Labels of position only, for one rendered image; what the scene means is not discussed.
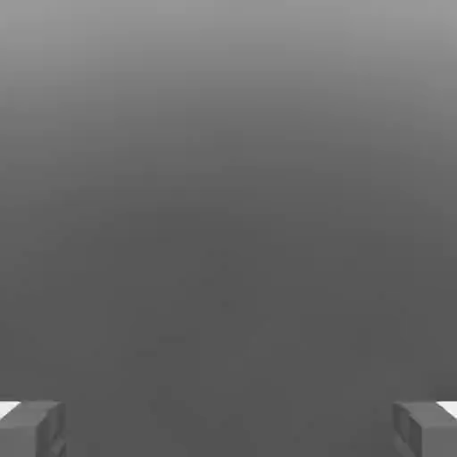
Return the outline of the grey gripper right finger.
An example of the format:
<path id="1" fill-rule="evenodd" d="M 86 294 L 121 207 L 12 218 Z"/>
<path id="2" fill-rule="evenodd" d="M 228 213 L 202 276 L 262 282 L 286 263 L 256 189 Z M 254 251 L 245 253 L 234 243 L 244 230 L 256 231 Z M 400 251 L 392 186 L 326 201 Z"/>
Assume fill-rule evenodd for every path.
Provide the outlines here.
<path id="1" fill-rule="evenodd" d="M 457 457 L 457 401 L 394 402 L 398 457 Z"/>

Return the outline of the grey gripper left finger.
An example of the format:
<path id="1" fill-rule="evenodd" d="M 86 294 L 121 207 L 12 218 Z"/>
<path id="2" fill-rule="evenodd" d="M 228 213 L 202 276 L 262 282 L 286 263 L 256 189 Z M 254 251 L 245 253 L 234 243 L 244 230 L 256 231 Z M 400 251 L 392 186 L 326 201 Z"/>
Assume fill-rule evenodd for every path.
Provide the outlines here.
<path id="1" fill-rule="evenodd" d="M 0 457 L 67 457 L 65 403 L 0 401 Z"/>

